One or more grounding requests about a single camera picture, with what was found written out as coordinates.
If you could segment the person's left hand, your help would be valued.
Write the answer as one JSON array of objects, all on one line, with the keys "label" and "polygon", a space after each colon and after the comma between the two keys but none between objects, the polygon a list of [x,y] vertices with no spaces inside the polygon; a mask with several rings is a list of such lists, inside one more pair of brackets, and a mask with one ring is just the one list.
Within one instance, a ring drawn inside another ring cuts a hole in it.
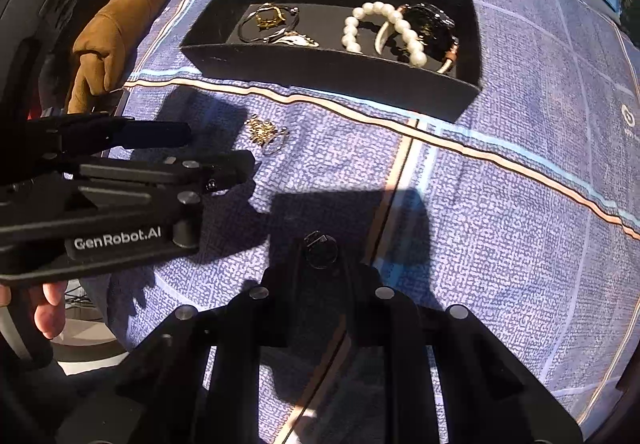
[{"label": "person's left hand", "polygon": [[29,312],[35,326],[49,340],[57,337],[65,326],[66,281],[44,283],[26,289]]}]

